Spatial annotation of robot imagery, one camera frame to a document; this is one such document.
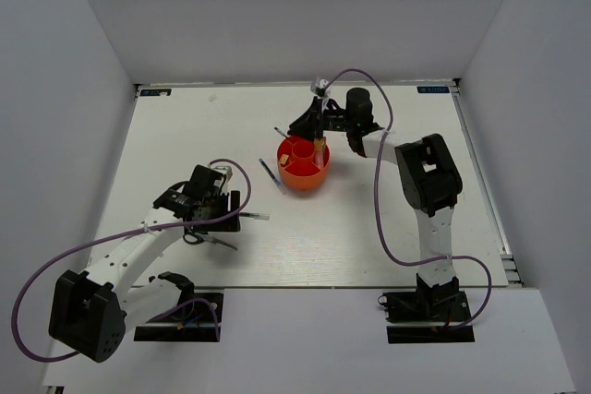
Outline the orange pink highlighter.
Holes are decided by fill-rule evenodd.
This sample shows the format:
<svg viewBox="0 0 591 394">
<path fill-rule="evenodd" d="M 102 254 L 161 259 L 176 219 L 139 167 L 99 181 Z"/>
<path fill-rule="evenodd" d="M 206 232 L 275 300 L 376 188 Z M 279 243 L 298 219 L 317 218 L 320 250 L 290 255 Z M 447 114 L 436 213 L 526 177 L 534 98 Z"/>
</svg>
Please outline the orange pink highlighter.
<svg viewBox="0 0 591 394">
<path fill-rule="evenodd" d="M 315 138 L 314 139 L 314 162 L 322 170 L 324 168 L 324 148 L 325 139 Z"/>
</svg>

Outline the blue clear ballpoint pen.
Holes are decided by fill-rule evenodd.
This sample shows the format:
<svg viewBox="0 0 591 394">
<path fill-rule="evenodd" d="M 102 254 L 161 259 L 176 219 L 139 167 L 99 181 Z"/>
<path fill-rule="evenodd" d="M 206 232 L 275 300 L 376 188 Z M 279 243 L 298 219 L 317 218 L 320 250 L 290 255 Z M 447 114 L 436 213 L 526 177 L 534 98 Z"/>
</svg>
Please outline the blue clear ballpoint pen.
<svg viewBox="0 0 591 394">
<path fill-rule="evenodd" d="M 275 126 L 273 129 L 274 129 L 275 132 L 277 132 L 283 138 L 288 138 L 288 135 L 285 134 L 284 131 L 281 130 L 279 127 Z"/>
</svg>

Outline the green ink pen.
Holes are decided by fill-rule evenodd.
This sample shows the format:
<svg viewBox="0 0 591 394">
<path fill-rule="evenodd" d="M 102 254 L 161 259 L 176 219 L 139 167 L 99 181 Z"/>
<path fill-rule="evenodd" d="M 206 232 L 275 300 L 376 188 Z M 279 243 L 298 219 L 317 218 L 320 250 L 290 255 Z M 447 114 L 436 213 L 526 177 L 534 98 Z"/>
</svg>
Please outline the green ink pen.
<svg viewBox="0 0 591 394">
<path fill-rule="evenodd" d="M 242 218 L 250 218 L 253 220 L 268 221 L 270 219 L 269 214 L 258 213 L 258 212 L 240 212 L 239 216 Z"/>
</svg>

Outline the black handled scissors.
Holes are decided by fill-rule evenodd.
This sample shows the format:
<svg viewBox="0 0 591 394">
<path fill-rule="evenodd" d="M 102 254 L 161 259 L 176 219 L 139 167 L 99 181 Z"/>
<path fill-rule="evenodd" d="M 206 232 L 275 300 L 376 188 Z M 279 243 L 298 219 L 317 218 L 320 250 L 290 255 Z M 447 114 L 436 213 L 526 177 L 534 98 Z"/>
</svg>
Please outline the black handled scissors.
<svg viewBox="0 0 591 394">
<path fill-rule="evenodd" d="M 210 243 L 212 245 L 220 246 L 232 251 L 237 251 L 236 246 L 231 245 L 221 239 L 217 239 L 208 233 L 184 233 L 182 239 L 188 245 Z"/>
</svg>

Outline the dark blue gel pen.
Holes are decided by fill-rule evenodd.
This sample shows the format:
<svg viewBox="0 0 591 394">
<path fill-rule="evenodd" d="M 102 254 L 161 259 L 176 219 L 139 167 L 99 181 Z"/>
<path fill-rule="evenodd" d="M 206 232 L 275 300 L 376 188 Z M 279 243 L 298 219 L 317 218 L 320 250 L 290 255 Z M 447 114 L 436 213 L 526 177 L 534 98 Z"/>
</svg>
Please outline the dark blue gel pen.
<svg viewBox="0 0 591 394">
<path fill-rule="evenodd" d="M 264 171 L 266 172 L 266 174 L 271 178 L 274 185 L 282 193 L 282 195 L 286 195 L 285 188 L 283 187 L 282 183 L 277 178 L 277 176 L 272 172 L 271 168 L 268 166 L 268 164 L 265 162 L 265 160 L 263 160 L 262 158 L 259 158 L 259 163 L 262 166 L 262 168 L 264 169 Z"/>
</svg>

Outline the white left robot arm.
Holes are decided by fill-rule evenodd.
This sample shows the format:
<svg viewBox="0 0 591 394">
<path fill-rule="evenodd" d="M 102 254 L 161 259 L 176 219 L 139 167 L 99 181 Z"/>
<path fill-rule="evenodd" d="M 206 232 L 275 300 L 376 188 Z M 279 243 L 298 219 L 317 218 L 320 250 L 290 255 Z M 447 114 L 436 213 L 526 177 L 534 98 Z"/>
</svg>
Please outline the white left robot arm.
<svg viewBox="0 0 591 394">
<path fill-rule="evenodd" d="M 238 213 L 246 202 L 228 188 L 237 167 L 224 159 L 196 166 L 188 180 L 155 198 L 139 227 L 123 234 L 111 252 L 81 272 L 65 271 L 54 289 L 50 336 L 102 363 L 135 327 L 190 316 L 199 301 L 188 277 L 164 271 L 142 286 L 137 281 L 186 234 L 238 231 Z"/>
</svg>

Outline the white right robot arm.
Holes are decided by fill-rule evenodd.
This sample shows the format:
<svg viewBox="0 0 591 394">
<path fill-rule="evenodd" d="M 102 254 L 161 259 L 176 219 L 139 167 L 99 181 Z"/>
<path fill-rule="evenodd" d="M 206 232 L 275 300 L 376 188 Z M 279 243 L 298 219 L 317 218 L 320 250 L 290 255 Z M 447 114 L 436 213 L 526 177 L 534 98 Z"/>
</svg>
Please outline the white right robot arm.
<svg viewBox="0 0 591 394">
<path fill-rule="evenodd" d="M 452 264 L 452 214 L 463 182 L 444 138 L 439 134 L 402 143 L 374 120 L 370 93 L 352 88 L 345 107 L 329 97 L 326 88 L 313 86 L 308 109 L 289 125 L 288 134 L 316 141 L 326 131 L 344 132 L 350 149 L 380 166 L 386 161 L 398 168 L 404 197 L 415 211 L 419 230 L 416 305 L 425 317 L 436 319 L 447 312 L 459 293 Z"/>
</svg>

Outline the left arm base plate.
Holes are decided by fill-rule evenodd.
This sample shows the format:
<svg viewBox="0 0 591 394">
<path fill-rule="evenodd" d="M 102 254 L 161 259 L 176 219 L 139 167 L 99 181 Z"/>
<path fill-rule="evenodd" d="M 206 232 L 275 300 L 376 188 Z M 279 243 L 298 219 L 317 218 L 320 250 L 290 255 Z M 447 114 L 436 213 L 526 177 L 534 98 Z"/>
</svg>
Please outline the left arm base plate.
<svg viewBox="0 0 591 394">
<path fill-rule="evenodd" d="M 224 292 L 195 292 L 196 298 L 207 300 L 215 315 L 203 302 L 184 306 L 157 321 L 135 328 L 135 342 L 214 343 L 221 338 Z"/>
</svg>

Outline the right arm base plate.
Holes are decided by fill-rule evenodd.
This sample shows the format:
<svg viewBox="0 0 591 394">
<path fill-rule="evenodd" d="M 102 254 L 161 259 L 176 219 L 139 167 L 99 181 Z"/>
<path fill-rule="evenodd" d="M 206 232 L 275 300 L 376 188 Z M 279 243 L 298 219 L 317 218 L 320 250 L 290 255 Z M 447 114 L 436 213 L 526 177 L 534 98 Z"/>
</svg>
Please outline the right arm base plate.
<svg viewBox="0 0 591 394">
<path fill-rule="evenodd" d="M 378 298 L 386 317 L 389 344 L 474 343 L 472 326 L 458 328 L 471 317 L 465 292 L 428 311 L 415 292 L 383 293 Z"/>
</svg>

